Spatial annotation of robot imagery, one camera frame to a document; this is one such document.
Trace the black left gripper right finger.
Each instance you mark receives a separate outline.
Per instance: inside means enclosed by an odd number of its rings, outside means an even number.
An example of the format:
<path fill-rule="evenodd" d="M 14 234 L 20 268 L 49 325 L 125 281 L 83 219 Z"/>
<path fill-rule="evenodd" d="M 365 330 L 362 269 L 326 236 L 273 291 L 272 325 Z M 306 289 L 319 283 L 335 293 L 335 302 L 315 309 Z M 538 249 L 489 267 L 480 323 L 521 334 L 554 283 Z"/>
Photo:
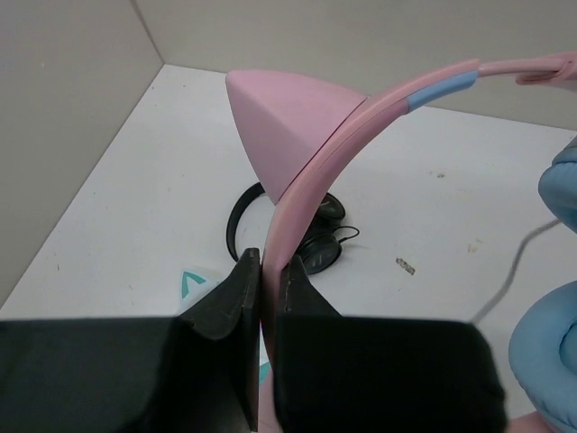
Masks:
<path fill-rule="evenodd" d="M 339 314 L 291 260 L 280 280 L 274 403 L 286 432 L 502 432 L 490 346 L 460 321 Z"/>

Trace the pink blue cat ear headphones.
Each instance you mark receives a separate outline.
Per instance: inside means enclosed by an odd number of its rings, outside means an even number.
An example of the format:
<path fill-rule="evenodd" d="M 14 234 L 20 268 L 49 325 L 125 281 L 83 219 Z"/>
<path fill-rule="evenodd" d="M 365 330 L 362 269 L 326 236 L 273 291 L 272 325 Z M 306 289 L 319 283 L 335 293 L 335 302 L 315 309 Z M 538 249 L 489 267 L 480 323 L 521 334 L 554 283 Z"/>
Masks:
<path fill-rule="evenodd" d="M 321 197 L 353 158 L 403 115 L 472 87 L 479 78 L 511 75 L 520 86 L 576 88 L 576 56 L 467 60 L 367 97 L 302 75 L 251 69 L 225 78 L 243 148 L 275 205 L 264 246 L 263 336 L 269 358 L 279 343 L 281 274 L 298 252 Z M 516 432 L 576 429 L 576 286 L 551 290 L 517 324 L 509 363 L 534 411 L 514 419 Z"/>

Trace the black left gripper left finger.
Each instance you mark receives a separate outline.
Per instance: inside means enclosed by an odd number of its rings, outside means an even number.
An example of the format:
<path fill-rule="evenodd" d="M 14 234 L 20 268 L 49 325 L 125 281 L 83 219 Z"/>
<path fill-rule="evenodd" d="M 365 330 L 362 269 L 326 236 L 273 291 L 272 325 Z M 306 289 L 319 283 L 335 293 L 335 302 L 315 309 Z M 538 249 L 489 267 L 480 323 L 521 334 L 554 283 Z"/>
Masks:
<path fill-rule="evenodd" d="M 5 320 L 4 432 L 251 432 L 260 255 L 174 317 Z"/>

